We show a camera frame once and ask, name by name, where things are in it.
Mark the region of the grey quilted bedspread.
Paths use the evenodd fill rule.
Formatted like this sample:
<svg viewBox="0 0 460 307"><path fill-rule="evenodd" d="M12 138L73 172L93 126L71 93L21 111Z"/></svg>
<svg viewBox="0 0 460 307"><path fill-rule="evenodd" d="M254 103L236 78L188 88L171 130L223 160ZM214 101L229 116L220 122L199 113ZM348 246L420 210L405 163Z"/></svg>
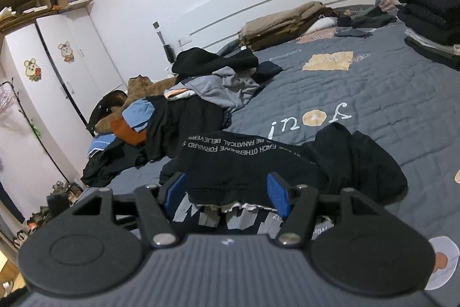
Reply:
<svg viewBox="0 0 460 307"><path fill-rule="evenodd" d="M397 260L402 235L414 229L426 254L389 274L401 285L432 268L426 286L411 295L353 295L318 275L304 252L274 242L283 220L276 209L196 208L201 230L184 246L151 260L136 288L137 306L457 306L459 304L459 73L405 43L392 24L367 39L336 38L264 52L283 70L224 132L300 146L329 124L369 136L402 169L408 188L381 215L377 230L363 217L317 204L313 246L332 266L361 270ZM159 184L171 159L130 168L111 182L115 193Z"/></svg>

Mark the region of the rust orange garment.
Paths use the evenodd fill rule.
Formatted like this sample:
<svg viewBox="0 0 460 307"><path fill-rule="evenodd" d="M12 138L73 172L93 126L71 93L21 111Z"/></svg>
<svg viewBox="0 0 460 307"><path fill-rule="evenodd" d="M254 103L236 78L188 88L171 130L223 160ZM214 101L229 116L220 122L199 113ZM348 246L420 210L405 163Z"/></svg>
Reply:
<svg viewBox="0 0 460 307"><path fill-rule="evenodd" d="M137 146L147 139L147 131L140 132L132 129L123 118L114 119L110 127L115 136L131 146Z"/></svg>

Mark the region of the shoes on floor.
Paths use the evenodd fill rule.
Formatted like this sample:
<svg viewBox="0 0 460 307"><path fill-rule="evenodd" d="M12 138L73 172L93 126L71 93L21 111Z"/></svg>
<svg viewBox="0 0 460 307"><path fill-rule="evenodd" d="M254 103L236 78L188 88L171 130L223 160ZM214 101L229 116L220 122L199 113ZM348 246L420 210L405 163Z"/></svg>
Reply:
<svg viewBox="0 0 460 307"><path fill-rule="evenodd" d="M71 207L82 195L84 188L76 182L57 181L51 193L46 196L46 205L40 206L25 221L24 228L17 231L13 244L19 249L22 244L38 229Z"/></svg>

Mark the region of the black clothes rack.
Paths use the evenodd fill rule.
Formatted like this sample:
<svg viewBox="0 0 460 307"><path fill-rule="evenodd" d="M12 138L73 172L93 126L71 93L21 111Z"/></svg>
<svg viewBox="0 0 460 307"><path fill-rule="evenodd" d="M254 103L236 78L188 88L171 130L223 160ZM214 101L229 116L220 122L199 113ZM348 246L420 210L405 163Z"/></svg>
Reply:
<svg viewBox="0 0 460 307"><path fill-rule="evenodd" d="M10 87L10 91L12 92L12 96L14 97L13 102L17 103L17 105L19 106L19 108L20 108L19 113L21 113L21 115L25 119L26 123L28 124L28 127L30 128L31 132L34 134L35 139L40 144L42 150L45 152L45 154L47 155L48 159L52 162L52 164L57 169L58 173L64 178L64 180L67 183L70 183L70 180L66 177L64 172L61 170L60 166L58 166L58 164L55 162L53 156L51 156L50 152L47 150L46 146L44 145L43 141L41 140L41 136L38 134L38 131L37 131L32 119L27 115L26 110L23 107L23 103L22 103L22 101L20 99L20 93L15 89L15 86L13 84L13 79L2 81L1 82L1 87L4 87L4 86L9 86Z"/></svg>

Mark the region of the white pillow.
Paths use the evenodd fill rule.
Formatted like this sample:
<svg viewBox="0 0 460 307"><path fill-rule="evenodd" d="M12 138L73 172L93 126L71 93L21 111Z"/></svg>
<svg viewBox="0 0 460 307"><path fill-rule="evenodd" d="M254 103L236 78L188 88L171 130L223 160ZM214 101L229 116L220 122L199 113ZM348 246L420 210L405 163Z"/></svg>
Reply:
<svg viewBox="0 0 460 307"><path fill-rule="evenodd" d="M308 28L306 34L315 33L320 30L325 30L337 26L337 17L322 17L315 21L312 26Z"/></svg>

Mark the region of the light blue garment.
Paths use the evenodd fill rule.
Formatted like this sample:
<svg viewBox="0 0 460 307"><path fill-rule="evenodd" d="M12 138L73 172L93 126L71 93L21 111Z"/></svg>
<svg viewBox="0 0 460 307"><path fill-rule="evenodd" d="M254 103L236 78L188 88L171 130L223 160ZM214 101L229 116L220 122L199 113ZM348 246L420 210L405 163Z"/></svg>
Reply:
<svg viewBox="0 0 460 307"><path fill-rule="evenodd" d="M155 107L153 104L143 98L132 102L123 110L122 117L132 130L141 132L147 127L147 123L154 111Z"/></svg>

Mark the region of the black round chair back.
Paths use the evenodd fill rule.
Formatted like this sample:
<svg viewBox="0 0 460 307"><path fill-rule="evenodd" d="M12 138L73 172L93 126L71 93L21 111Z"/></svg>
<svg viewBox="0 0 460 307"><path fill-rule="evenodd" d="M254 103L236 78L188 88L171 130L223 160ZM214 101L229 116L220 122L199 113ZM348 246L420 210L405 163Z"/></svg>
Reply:
<svg viewBox="0 0 460 307"><path fill-rule="evenodd" d="M119 117L127 97L127 94L119 89L106 94L93 109L87 129L96 133L111 132L111 121Z"/></svg>

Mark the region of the white wardrobe with stickers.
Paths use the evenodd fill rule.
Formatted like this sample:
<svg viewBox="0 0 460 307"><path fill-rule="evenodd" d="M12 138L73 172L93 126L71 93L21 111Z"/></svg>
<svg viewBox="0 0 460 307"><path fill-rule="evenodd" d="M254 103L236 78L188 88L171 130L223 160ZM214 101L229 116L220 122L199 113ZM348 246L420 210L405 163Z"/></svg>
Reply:
<svg viewBox="0 0 460 307"><path fill-rule="evenodd" d="M126 85L86 9L44 16L7 33L1 67L31 130L5 158L2 181L28 216L58 180L73 182L87 164L90 116L99 100Z"/></svg>

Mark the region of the large cardboard box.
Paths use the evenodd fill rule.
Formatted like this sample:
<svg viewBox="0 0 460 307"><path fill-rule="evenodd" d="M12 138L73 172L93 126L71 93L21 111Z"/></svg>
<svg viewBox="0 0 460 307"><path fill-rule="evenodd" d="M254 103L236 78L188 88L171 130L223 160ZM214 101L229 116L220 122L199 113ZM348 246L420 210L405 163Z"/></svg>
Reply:
<svg viewBox="0 0 460 307"><path fill-rule="evenodd" d="M50 0L1 0L1 32L51 11Z"/></svg>

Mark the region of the black hoodie on pile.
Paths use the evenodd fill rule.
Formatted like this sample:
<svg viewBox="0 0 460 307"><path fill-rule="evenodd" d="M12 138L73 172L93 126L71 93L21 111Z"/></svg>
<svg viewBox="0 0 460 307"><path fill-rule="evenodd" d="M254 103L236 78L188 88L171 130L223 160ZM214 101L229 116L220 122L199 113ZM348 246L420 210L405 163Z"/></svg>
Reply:
<svg viewBox="0 0 460 307"><path fill-rule="evenodd" d="M179 53L172 65L172 72L185 76L204 76L225 67L239 72L257 68L258 65L258 59L251 50L243 50L232 56L222 57L202 48L193 47Z"/></svg>

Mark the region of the black wall-mounted device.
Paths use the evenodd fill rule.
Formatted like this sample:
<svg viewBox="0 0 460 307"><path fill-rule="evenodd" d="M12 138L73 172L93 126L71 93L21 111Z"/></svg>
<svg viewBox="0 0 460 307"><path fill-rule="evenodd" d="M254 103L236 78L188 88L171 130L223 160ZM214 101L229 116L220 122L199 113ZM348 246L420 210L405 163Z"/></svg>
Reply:
<svg viewBox="0 0 460 307"><path fill-rule="evenodd" d="M162 47L164 49L164 53L166 55L166 58L170 64L173 64L175 62L175 53L174 50L172 49L170 44L167 44L162 33L161 33L161 27L160 24L155 21L153 22L153 28L155 29L155 32L161 41Z"/></svg>

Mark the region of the folded beige blanket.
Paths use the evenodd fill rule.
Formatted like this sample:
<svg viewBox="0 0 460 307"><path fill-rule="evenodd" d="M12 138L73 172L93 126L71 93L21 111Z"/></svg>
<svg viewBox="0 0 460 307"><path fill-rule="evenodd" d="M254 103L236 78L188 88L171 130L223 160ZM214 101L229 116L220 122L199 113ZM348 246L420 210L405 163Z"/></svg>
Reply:
<svg viewBox="0 0 460 307"><path fill-rule="evenodd" d="M246 22L239 31L239 42L253 52L283 44L306 32L322 16L337 17L338 14L319 1L309 1L294 9Z"/></svg>

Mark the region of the brown plush coat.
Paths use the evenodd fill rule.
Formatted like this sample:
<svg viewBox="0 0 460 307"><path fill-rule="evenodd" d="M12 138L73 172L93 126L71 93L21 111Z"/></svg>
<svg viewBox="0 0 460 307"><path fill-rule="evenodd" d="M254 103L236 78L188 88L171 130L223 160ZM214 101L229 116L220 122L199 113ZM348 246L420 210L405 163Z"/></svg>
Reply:
<svg viewBox="0 0 460 307"><path fill-rule="evenodd" d="M153 83L147 76L137 76L129 79L127 89L127 99L120 110L119 118L132 102L151 96L162 95L166 89L170 89L176 84L176 77L162 79Z"/></svg>

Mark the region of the black printed t-shirt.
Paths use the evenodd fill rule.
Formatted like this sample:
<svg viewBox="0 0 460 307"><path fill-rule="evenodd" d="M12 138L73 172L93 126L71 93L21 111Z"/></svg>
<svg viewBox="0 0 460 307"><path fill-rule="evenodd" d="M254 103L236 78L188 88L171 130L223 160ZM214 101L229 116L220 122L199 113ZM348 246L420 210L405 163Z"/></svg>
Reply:
<svg viewBox="0 0 460 307"><path fill-rule="evenodd" d="M188 199L175 205L180 231L202 229L193 210L204 206L257 207L265 218L274 207L267 193L271 172L291 186L306 184L326 194L354 188L384 205L408 188L402 169L387 151L339 123L329 124L300 146L223 131L191 136L162 168L160 183L177 172L185 175Z"/></svg>

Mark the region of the blue striped dark garment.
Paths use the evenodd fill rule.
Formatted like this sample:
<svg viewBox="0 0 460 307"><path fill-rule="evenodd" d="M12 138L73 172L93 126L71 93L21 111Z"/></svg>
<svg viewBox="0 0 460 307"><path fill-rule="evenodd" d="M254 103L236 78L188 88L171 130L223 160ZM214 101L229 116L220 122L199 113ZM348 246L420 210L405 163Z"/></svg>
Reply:
<svg viewBox="0 0 460 307"><path fill-rule="evenodd" d="M144 142L132 146L116 138L104 151L88 160L81 181L89 187L105 187L122 171L142 167L147 162Z"/></svg>

